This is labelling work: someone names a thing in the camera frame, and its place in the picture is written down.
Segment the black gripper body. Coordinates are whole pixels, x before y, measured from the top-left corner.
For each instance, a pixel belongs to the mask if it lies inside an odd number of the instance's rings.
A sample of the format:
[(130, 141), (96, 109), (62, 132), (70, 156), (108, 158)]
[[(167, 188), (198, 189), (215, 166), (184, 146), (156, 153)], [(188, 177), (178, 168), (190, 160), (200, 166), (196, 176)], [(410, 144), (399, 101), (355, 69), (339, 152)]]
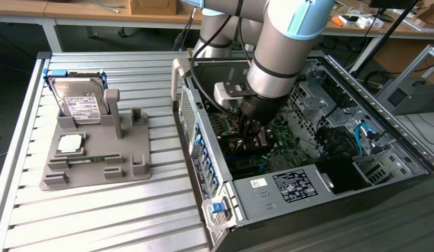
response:
[(267, 125), (277, 117), (283, 105), (286, 97), (267, 98), (260, 95), (247, 96), (243, 98), (240, 111), (248, 120), (254, 120), (260, 125)]

